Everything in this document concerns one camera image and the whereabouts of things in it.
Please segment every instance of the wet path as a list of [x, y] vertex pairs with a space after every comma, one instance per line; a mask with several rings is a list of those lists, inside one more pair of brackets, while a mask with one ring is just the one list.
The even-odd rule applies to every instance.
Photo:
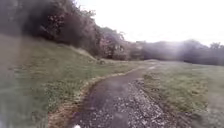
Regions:
[[179, 124], [141, 89], [145, 69], [99, 82], [86, 97], [70, 128], [175, 128]]

